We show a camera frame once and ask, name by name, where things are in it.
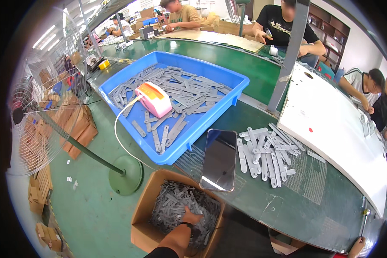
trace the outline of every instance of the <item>striped shirt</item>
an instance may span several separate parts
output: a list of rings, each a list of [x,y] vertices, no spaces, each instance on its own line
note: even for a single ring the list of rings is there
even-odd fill
[[[344,74],[344,78],[354,87],[362,93],[370,106],[373,106],[376,100],[378,99],[378,94],[373,94],[371,92],[364,92],[364,73],[358,68],[352,68]]]

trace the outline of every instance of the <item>cardboard sheet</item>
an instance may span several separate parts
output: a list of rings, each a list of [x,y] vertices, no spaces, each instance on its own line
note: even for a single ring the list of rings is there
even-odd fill
[[[177,30],[168,34],[159,35],[155,38],[183,38],[203,42],[228,44],[230,46],[242,48],[251,52],[257,51],[264,45],[260,42],[248,40],[239,36],[209,31]]]

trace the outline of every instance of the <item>black t-shirt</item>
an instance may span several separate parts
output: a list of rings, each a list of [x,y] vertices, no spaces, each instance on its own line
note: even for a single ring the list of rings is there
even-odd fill
[[[282,18],[281,6],[279,5],[266,5],[258,16],[257,23],[265,28],[269,28],[272,33],[273,40],[265,39],[267,45],[275,46],[288,46],[290,40],[291,29],[293,28],[293,22],[286,22]],[[310,25],[305,26],[304,39],[307,43],[315,42],[318,37]]]
[[[178,254],[169,247],[156,247],[144,258],[179,258]]]

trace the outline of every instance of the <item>green floor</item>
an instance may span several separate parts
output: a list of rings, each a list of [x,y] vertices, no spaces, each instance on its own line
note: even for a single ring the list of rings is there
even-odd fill
[[[94,94],[93,100],[100,98]],[[95,120],[98,135],[88,148],[113,162],[125,155],[113,131],[115,116],[104,101],[89,105]],[[118,135],[125,147],[135,144],[131,136],[118,125]],[[136,148],[133,154],[149,160],[145,153]],[[156,168],[153,162],[147,162]],[[51,202],[58,225],[67,244],[76,258],[79,257],[143,257],[146,253],[130,242],[130,220],[135,205],[152,173],[144,167],[145,177],[142,186],[131,196],[123,197],[114,193],[108,182],[108,168],[85,154],[72,160],[63,150],[50,163],[54,191]],[[161,166],[177,171],[171,166]],[[73,182],[66,179],[71,176]],[[78,186],[73,190],[73,183]]]

